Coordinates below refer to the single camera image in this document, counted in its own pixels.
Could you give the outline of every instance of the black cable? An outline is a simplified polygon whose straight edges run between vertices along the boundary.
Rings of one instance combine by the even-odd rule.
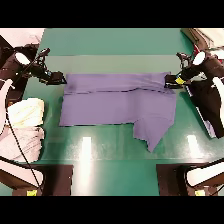
[[[17,137],[16,137],[16,135],[15,135],[15,132],[14,132],[14,130],[13,130],[13,128],[12,128],[12,125],[11,125],[10,120],[9,120],[9,114],[8,114],[8,108],[7,108],[7,107],[6,107],[6,119],[8,120],[9,127],[10,127],[10,129],[11,129],[11,131],[12,131],[12,134],[13,134],[15,140],[16,140],[17,146],[18,146],[18,148],[19,148],[21,154],[23,155],[23,157],[24,157],[24,159],[25,159],[27,165],[29,166],[29,168],[30,168],[30,170],[31,170],[31,172],[32,172],[32,174],[33,174],[33,176],[34,176],[36,182],[37,182],[38,188],[40,189],[41,193],[43,193],[43,190],[42,190],[42,188],[41,188],[41,186],[40,186],[40,184],[39,184],[39,182],[38,182],[38,180],[37,180],[37,177],[36,177],[35,173],[33,172],[33,169],[32,169],[32,167],[30,166],[30,164],[29,164],[29,162],[28,162],[26,156],[24,155],[24,153],[23,153],[23,151],[22,151],[22,149],[21,149],[21,147],[20,147],[19,141],[18,141],[18,139],[17,139]]]
[[[213,196],[213,195],[219,193],[219,191],[221,191],[223,188],[224,188],[224,184],[216,192],[214,192],[213,194],[210,194],[209,196]]]

